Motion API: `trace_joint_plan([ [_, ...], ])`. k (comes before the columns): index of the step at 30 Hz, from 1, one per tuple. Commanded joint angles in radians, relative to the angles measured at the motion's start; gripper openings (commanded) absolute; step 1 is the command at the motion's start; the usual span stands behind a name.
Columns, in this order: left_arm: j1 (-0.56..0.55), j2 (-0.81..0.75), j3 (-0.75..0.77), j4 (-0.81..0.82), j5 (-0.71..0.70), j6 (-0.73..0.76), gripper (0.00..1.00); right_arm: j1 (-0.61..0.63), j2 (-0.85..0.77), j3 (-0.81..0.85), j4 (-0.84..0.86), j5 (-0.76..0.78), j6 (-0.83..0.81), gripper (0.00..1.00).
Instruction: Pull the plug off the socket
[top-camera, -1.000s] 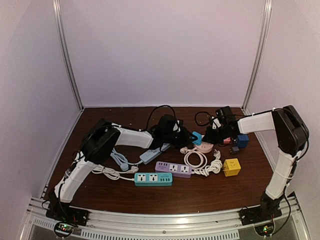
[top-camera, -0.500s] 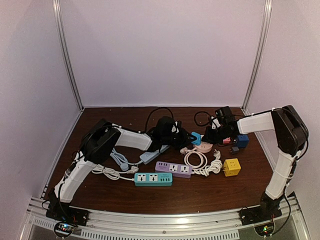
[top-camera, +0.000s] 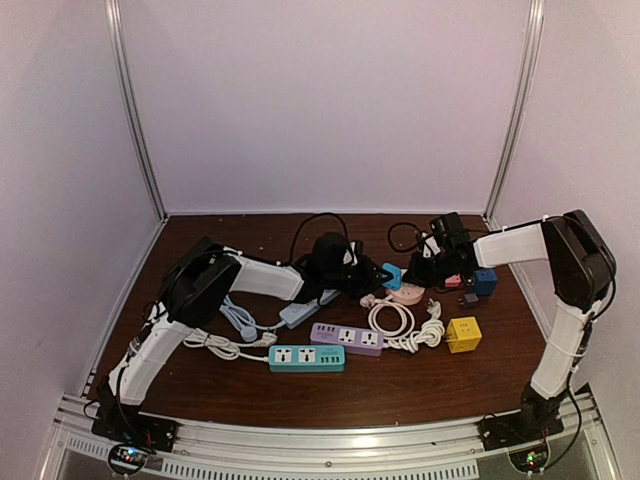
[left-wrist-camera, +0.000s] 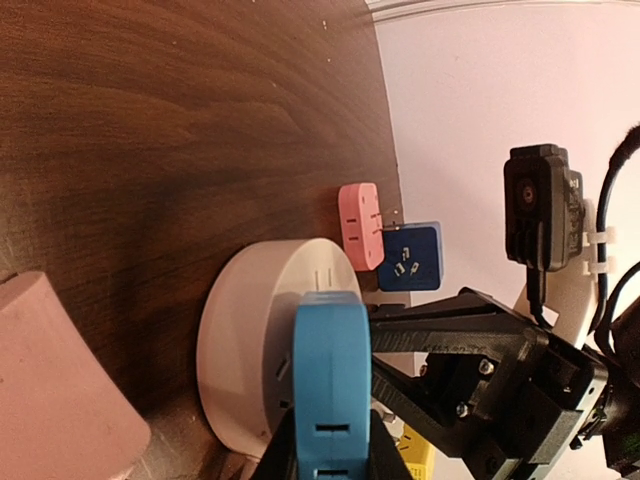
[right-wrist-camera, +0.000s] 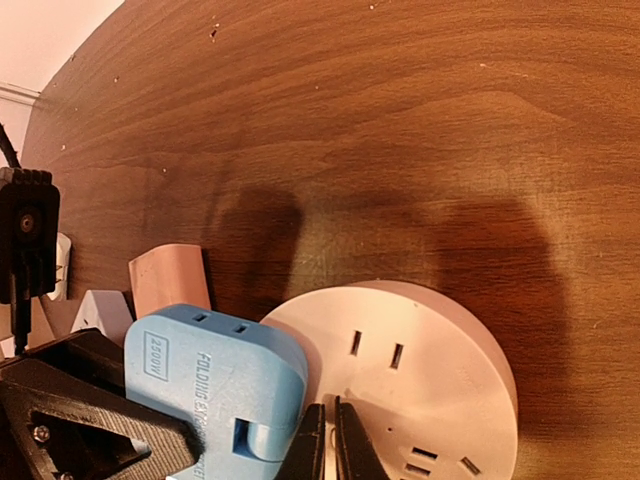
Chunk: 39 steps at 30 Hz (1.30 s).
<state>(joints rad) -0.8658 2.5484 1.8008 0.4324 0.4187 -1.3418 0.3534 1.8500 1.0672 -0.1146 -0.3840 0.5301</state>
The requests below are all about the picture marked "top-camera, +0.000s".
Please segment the purple power strip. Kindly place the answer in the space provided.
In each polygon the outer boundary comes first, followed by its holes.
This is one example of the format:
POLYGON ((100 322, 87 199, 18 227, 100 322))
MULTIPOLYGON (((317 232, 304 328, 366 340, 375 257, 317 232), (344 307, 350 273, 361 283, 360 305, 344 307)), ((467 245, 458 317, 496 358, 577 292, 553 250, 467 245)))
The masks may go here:
POLYGON ((384 347, 381 333, 341 325, 316 322, 310 332, 312 344, 342 346, 349 354, 380 357, 384 347))

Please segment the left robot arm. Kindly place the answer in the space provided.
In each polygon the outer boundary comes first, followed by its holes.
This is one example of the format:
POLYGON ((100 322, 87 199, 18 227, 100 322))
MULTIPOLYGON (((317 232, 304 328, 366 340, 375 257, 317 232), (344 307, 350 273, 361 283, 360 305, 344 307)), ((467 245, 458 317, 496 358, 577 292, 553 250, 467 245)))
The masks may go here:
POLYGON ((360 298, 391 277, 364 254, 361 242, 340 233, 321 235, 310 253, 285 263, 248 256, 203 237, 167 272, 143 327, 99 383, 95 428, 123 444, 146 434, 139 410, 149 387, 179 344, 211 322, 230 293, 293 303, 317 300, 327 290, 360 298))

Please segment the dark grey small adapter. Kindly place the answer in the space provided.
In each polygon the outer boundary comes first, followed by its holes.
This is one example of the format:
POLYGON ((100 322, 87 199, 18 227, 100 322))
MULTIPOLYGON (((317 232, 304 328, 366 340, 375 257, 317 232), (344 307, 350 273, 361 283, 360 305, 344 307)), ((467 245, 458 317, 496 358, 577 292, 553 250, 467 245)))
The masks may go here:
POLYGON ((470 308, 474 308, 478 305, 479 303, 479 297, 471 292, 471 293, 464 293, 458 300, 459 306, 463 309, 470 309, 470 308))

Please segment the yellow cube socket adapter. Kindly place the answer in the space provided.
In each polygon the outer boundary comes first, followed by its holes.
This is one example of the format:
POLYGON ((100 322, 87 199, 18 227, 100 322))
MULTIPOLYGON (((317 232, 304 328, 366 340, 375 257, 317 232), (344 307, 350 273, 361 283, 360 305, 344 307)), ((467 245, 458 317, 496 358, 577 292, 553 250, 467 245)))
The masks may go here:
POLYGON ((452 354, 474 351, 482 339, 475 316, 452 318, 445 330, 443 342, 452 354))

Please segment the light blue power strip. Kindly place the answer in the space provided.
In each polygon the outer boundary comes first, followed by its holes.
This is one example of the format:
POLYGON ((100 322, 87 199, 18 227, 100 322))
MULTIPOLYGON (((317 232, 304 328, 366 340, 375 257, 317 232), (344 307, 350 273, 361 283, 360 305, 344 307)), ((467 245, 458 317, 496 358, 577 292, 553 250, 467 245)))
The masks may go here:
POLYGON ((290 303, 279 312, 280 325, 294 329, 340 295, 337 290, 325 290, 319 299, 307 303, 290 303))

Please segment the teal power strip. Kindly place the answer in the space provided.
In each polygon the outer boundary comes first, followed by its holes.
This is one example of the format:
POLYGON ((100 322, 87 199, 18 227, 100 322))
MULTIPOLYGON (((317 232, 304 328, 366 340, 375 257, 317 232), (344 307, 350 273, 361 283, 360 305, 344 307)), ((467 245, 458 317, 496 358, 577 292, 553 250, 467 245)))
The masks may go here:
POLYGON ((274 345, 268 365, 274 373, 340 373, 346 352, 340 345, 274 345))

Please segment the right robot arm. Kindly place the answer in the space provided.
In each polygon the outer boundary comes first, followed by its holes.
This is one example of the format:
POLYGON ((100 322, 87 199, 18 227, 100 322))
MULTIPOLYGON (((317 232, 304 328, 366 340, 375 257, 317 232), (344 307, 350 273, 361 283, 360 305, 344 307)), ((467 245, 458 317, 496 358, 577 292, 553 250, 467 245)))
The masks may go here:
POLYGON ((517 438, 530 442, 550 426, 593 324, 614 297, 616 260, 587 213, 575 209, 488 231, 465 226, 457 213, 442 215, 418 241, 404 280, 430 288, 454 275, 527 263, 546 264, 554 299, 546 346, 512 423, 517 438))

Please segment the pink adapter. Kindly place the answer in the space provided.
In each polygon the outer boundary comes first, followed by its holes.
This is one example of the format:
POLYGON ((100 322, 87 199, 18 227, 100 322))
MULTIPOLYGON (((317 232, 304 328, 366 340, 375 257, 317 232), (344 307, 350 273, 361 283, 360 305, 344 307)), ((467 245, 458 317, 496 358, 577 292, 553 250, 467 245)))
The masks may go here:
POLYGON ((445 280, 444 285, 448 289, 460 288, 464 285, 464 277, 460 274, 452 275, 445 280))

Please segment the blue cube socket adapter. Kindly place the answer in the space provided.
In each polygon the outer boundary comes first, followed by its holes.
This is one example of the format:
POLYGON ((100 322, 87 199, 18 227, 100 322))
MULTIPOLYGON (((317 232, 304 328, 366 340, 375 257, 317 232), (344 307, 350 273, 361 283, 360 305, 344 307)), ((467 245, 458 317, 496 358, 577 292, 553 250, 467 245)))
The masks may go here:
POLYGON ((472 291, 478 297, 491 296, 497 287, 498 276, 494 269, 478 269, 473 272, 472 291))

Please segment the cyan adapter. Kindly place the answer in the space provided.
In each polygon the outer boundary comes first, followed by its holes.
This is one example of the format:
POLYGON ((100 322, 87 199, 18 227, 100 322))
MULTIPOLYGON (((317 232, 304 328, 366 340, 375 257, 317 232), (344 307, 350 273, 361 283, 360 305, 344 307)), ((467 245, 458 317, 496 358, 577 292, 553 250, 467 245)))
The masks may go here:
POLYGON ((383 287, 387 290, 398 291, 402 288, 403 270, 391 263, 384 263, 382 265, 384 271, 384 283, 383 287))

